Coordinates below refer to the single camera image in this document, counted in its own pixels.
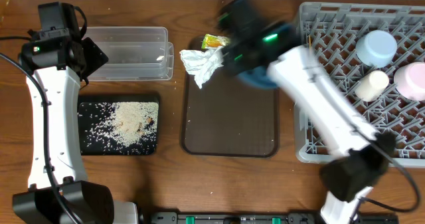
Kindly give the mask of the white napkin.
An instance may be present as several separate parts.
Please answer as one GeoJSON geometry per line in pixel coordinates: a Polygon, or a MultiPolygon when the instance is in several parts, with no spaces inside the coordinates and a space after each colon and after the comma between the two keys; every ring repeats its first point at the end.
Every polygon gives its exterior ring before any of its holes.
{"type": "Polygon", "coordinates": [[[186,72],[194,76],[194,81],[200,89],[214,71],[222,67],[222,47],[206,51],[182,50],[179,54],[186,72]]]}

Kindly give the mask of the pink bowl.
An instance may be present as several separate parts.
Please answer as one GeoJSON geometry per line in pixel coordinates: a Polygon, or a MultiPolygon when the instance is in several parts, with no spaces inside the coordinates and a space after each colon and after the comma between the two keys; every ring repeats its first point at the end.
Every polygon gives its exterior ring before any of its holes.
{"type": "Polygon", "coordinates": [[[397,91],[407,99],[424,101],[424,75],[423,62],[400,67],[394,74],[397,91]]]}

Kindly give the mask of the dark blue plate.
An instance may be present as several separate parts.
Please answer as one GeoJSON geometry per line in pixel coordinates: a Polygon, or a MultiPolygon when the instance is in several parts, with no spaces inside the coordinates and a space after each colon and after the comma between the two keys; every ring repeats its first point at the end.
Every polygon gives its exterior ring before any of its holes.
{"type": "Polygon", "coordinates": [[[241,72],[237,77],[249,86],[260,89],[276,89],[276,83],[272,82],[267,76],[267,68],[258,66],[252,70],[241,72]]]}

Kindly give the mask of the cream plastic cup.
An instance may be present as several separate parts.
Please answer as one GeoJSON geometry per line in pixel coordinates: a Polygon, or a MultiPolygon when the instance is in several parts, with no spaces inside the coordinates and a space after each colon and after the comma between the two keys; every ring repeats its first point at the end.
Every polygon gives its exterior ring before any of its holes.
{"type": "Polygon", "coordinates": [[[365,102],[375,101],[388,84],[388,75],[383,71],[374,70],[360,80],[355,94],[365,102]]]}

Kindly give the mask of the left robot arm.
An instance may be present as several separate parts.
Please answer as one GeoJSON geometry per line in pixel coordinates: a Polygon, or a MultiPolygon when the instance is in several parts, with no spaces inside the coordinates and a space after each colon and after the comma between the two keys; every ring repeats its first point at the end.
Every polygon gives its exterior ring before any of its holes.
{"type": "Polygon", "coordinates": [[[28,190],[13,196],[25,223],[139,223],[136,204],[115,201],[87,180],[80,153],[77,101],[80,82],[107,61],[86,29],[49,27],[22,46],[19,61],[33,109],[33,160],[28,190]]]}

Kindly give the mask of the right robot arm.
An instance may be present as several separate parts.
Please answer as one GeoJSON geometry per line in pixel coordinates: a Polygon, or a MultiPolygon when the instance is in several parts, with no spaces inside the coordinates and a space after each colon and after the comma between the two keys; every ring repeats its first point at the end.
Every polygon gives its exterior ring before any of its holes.
{"type": "Polygon", "coordinates": [[[265,68],[266,78],[281,88],[307,113],[327,144],[333,160],[323,166],[320,179],[327,188],[320,211],[324,223],[352,223],[359,206],[393,165],[408,180],[415,194],[412,207],[399,208],[371,200],[382,208],[409,213],[419,208],[420,189],[407,170],[392,158],[396,138],[380,133],[353,108],[311,50],[302,45],[295,29],[285,22],[218,22],[230,43],[222,50],[223,64],[231,73],[265,68]]]}

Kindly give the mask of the yellow green snack wrapper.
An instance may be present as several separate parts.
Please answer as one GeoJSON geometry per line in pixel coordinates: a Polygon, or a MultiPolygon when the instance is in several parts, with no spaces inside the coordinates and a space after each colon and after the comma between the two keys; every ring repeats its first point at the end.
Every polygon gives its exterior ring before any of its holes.
{"type": "Polygon", "coordinates": [[[202,49],[215,49],[218,47],[225,47],[230,42],[228,37],[215,36],[206,34],[203,38],[202,49]]]}

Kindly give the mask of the light blue bowl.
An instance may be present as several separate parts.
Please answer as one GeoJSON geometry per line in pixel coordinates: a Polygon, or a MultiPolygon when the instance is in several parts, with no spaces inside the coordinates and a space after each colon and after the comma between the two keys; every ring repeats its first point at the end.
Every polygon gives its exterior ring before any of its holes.
{"type": "Polygon", "coordinates": [[[390,33],[375,30],[361,37],[355,50],[358,59],[365,65],[383,68],[392,62],[397,42],[390,33]]]}

